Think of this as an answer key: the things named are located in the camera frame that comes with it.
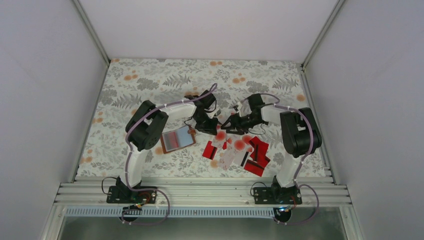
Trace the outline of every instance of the floral pattern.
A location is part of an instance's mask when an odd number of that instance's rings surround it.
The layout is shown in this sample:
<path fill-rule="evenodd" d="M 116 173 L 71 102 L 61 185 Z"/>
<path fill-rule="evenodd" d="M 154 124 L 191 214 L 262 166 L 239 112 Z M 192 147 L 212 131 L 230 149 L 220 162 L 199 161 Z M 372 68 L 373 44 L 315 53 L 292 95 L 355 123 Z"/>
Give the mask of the floral pattern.
<path fill-rule="evenodd" d="M 295 108 L 307 107 L 296 64 L 289 61 L 241 61 L 196 59 L 113 59 L 100 93 L 91 129 L 80 160 L 77 176 L 117 176 L 124 170 L 128 154 L 125 126 L 139 105 L 150 100 L 160 105 L 182 99 L 185 95 L 200 95 L 213 83 L 213 93 L 221 109 L 219 120 L 225 121 L 232 106 L 254 93 L 271 93 L 280 103 Z M 264 95 L 266 103 L 274 99 Z M 241 111 L 248 113 L 246 106 Z M 168 122 L 165 131 L 184 125 L 186 119 Z M 192 120 L 186 122 L 194 125 Z M 284 146 L 281 130 L 274 124 L 256 126 L 257 135 L 269 143 L 267 156 L 271 162 L 263 177 L 272 177 L 281 168 Z M 228 170 L 219 167 L 224 154 L 219 149 L 214 160 L 202 157 L 213 136 L 198 132 L 196 144 L 164 154 L 161 143 L 149 150 L 142 175 L 146 177 L 255 177 L 241 166 L 232 164 Z M 319 151 L 309 156 L 300 176 L 324 176 L 324 164 Z"/>

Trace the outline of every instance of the red circle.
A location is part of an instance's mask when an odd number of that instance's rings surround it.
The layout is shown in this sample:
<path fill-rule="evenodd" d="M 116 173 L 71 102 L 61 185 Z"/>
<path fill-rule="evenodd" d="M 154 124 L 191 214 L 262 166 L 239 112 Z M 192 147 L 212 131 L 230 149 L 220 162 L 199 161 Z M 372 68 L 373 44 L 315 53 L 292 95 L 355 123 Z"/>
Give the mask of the red circle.
<path fill-rule="evenodd" d="M 216 134 L 215 139 L 217 141 L 222 141 L 225 139 L 225 131 L 219 131 L 218 134 Z"/>
<path fill-rule="evenodd" d="M 245 148 L 246 144 L 242 140 L 237 140 L 234 142 L 235 149 L 241 151 Z"/>
<path fill-rule="evenodd" d="M 249 141 L 252 139 L 252 136 L 244 135 L 241 139 L 245 144 L 249 144 Z"/>

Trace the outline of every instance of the wall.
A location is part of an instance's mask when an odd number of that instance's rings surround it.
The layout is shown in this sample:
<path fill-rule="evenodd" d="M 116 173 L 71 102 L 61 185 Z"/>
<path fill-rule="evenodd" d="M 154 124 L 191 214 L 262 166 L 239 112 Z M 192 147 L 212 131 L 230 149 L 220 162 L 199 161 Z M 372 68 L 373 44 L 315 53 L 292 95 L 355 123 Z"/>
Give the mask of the wall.
<path fill-rule="evenodd" d="M 422 239 L 424 2 L 348 0 L 306 67 L 364 236 Z"/>
<path fill-rule="evenodd" d="M 0 233 L 39 239 L 106 65 L 70 0 L 3 0 L 0 16 Z"/>
<path fill-rule="evenodd" d="M 109 57 L 302 62 L 337 0 L 80 0 Z"/>

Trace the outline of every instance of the white panel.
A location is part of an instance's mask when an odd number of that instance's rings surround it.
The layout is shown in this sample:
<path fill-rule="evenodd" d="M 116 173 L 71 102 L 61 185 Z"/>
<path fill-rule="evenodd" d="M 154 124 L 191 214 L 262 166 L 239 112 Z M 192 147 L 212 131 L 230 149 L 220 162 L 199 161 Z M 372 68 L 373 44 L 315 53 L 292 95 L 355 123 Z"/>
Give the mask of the white panel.
<path fill-rule="evenodd" d="M 424 1 L 348 0 L 307 67 L 368 240 L 424 236 Z"/>
<path fill-rule="evenodd" d="M 3 0 L 0 16 L 0 233 L 38 239 L 106 65 L 70 0 Z"/>
<path fill-rule="evenodd" d="M 302 62 L 337 0 L 80 0 L 109 57 Z"/>

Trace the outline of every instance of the gray floor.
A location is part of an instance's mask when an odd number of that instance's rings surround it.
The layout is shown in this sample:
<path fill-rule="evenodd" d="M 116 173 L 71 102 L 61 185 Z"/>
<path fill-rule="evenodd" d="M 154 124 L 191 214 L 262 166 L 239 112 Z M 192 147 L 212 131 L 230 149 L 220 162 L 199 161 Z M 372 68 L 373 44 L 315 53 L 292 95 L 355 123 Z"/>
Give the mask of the gray floor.
<path fill-rule="evenodd" d="M 293 211 L 290 222 L 301 221 L 310 208 Z M 157 219 L 138 219 L 138 221 Z M 169 218 L 157 226 L 130 226 L 115 217 L 66 217 L 62 240 L 344 240 L 338 208 L 321 208 L 311 221 L 298 226 L 277 225 L 259 218 Z"/>

